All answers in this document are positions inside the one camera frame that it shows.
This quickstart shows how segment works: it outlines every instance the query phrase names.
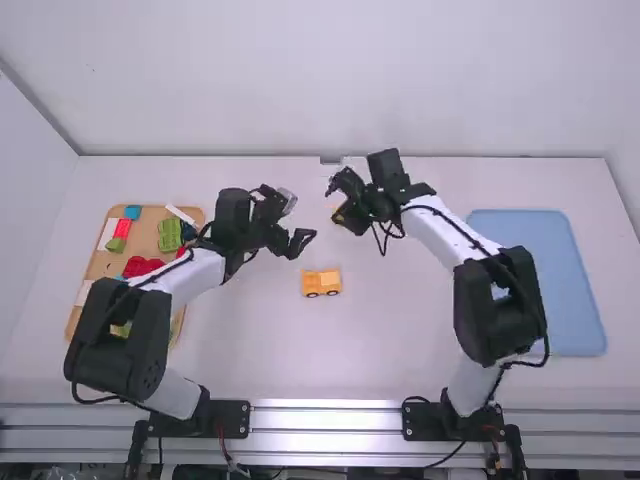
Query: light blue pad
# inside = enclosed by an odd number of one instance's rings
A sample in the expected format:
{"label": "light blue pad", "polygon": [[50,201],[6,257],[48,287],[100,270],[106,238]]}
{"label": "light blue pad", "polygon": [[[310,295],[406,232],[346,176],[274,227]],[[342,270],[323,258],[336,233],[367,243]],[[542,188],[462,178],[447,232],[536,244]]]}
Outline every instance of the light blue pad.
{"label": "light blue pad", "polygon": [[[606,353],[598,307],[571,224],[562,212],[474,210],[467,223],[490,240],[505,247],[523,245],[533,255],[552,353],[574,357]],[[531,351],[541,354],[542,343]]]}

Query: wooden tray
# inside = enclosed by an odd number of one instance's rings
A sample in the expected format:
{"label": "wooden tray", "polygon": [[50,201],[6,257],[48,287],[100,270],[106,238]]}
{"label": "wooden tray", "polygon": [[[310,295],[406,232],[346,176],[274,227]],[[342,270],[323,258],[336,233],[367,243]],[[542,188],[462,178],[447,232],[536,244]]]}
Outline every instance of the wooden tray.
{"label": "wooden tray", "polygon": [[[124,208],[126,205],[116,205],[111,207],[107,212],[107,215],[102,224],[102,228],[98,233],[98,239],[93,251],[93,255],[89,259],[89,265],[87,271],[84,274],[83,283],[86,280],[98,280],[102,277],[114,278],[124,270],[125,265],[129,257],[134,255],[140,255],[146,259],[159,258],[165,263],[169,263],[175,259],[174,253],[162,253],[158,250],[158,223],[165,218],[170,218],[173,215],[164,208],[164,205],[142,205],[142,211],[140,218],[134,221],[131,225],[131,230],[127,237],[127,243],[122,253],[111,253],[108,251],[98,250],[98,243],[102,236],[102,231],[105,228],[107,220],[109,218],[123,218]],[[204,212],[198,207],[178,207],[184,213],[193,218],[200,226],[204,225]],[[177,312],[171,319],[171,340],[169,342],[169,348],[178,341],[180,332],[182,331],[182,324],[184,322],[184,315],[187,307],[185,306],[179,312]],[[71,341],[73,332],[76,329],[78,319],[80,318],[80,312],[82,307],[74,306],[71,309],[69,315],[69,321],[65,328],[64,335],[67,341]]]}

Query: black mounting bracket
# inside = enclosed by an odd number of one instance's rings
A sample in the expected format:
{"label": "black mounting bracket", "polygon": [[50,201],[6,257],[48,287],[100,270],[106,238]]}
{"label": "black mounting bracket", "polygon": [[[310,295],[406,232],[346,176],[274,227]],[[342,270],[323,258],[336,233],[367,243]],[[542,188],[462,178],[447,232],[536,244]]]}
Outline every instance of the black mounting bracket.
{"label": "black mounting bracket", "polygon": [[500,405],[487,406],[464,419],[452,418],[442,403],[405,402],[402,405],[402,436],[408,442],[505,440]]}
{"label": "black mounting bracket", "polygon": [[207,400],[206,414],[195,420],[177,420],[160,413],[149,417],[149,437],[218,438],[237,440],[249,436],[251,404],[246,400]]}

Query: black clamp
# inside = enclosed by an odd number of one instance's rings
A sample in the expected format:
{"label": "black clamp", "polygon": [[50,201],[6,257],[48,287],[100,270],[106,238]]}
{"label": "black clamp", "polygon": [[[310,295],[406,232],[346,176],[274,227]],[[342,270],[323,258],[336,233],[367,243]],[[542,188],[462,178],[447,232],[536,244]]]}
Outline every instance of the black clamp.
{"label": "black clamp", "polygon": [[245,263],[245,254],[266,247],[275,256],[294,260],[317,234],[316,230],[296,228],[293,236],[278,225],[287,216],[297,197],[285,189],[261,185],[252,191],[226,188],[220,191],[214,220],[200,231],[196,246],[225,257],[225,281]]}

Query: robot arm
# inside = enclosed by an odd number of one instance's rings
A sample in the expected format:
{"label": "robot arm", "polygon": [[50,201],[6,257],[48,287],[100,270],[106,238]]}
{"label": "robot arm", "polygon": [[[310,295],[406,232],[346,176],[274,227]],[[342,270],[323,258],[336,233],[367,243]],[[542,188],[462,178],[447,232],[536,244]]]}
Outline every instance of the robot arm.
{"label": "robot arm", "polygon": [[[356,235],[388,222],[387,235],[395,226],[398,237],[420,241],[453,274],[453,323],[466,356],[443,397],[457,417],[470,417],[488,405],[505,368],[540,366],[513,360],[546,339],[533,258],[524,247],[503,248],[484,238],[433,188],[412,184],[398,150],[369,155],[367,161],[372,183],[365,184],[349,167],[330,180],[326,195],[340,190],[347,197],[332,220]],[[501,296],[494,294],[496,287],[503,289]]]}
{"label": "robot arm", "polygon": [[[166,368],[172,315],[201,293],[224,284],[266,247],[276,256],[297,258],[315,230],[289,233],[278,222],[297,197],[268,185],[247,192],[222,190],[215,219],[200,231],[184,255],[153,272],[122,282],[93,283],[64,362],[64,375],[80,403],[120,398],[178,420],[206,421],[209,392]],[[129,323],[128,337],[111,326]],[[81,399],[82,384],[115,395]]]}

